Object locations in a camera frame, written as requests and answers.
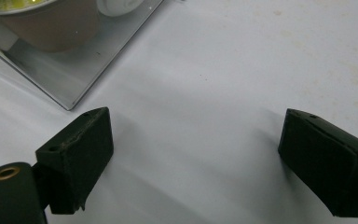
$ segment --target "white container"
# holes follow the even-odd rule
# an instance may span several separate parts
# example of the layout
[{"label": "white container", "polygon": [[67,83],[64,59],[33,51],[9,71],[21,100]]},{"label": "white container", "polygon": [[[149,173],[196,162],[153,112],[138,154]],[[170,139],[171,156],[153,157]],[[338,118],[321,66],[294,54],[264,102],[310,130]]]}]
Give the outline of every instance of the white container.
[{"label": "white container", "polygon": [[144,0],[97,0],[98,9],[105,16],[116,17],[127,14],[139,5]]}]

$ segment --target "white cup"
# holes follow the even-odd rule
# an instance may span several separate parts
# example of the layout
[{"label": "white cup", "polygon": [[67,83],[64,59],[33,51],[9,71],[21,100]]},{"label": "white cup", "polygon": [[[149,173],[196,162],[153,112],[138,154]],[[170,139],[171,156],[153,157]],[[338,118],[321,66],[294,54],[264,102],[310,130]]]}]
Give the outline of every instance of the white cup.
[{"label": "white cup", "polygon": [[105,16],[116,17],[129,13],[144,0],[97,0],[98,9]]}]

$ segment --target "white table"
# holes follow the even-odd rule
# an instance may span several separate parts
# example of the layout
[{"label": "white table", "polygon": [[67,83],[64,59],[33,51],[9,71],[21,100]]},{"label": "white table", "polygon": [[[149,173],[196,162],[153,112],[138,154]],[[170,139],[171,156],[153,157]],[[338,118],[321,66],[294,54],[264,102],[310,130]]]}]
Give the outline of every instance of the white table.
[{"label": "white table", "polygon": [[358,223],[277,152],[288,107],[358,136],[358,1],[166,0],[72,112],[0,62],[0,165],[101,106],[114,158],[49,223]]}]

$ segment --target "white surface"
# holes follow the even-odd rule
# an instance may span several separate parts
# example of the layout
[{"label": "white surface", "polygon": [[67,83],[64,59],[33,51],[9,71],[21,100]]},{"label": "white surface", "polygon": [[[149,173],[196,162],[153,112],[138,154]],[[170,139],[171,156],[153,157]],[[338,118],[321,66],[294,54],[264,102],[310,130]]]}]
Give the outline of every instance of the white surface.
[{"label": "white surface", "polygon": [[0,165],[111,109],[115,155],[86,211],[50,223],[358,223],[277,153],[287,107],[358,136],[358,1],[167,0],[73,112],[0,73]]}]

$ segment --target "screw hole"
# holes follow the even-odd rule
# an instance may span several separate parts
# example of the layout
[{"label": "screw hole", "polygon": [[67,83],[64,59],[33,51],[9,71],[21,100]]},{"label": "screw hole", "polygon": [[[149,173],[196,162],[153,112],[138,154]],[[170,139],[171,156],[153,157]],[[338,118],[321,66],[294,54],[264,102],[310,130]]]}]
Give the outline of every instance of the screw hole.
[{"label": "screw hole", "polygon": [[16,174],[18,174],[20,171],[20,168],[17,166],[7,167],[3,170],[0,170],[0,180],[6,180],[9,179]]},{"label": "screw hole", "polygon": [[50,152],[55,152],[55,151],[58,151],[58,150],[60,150],[60,147],[50,147],[48,149],[48,151],[50,151]]}]

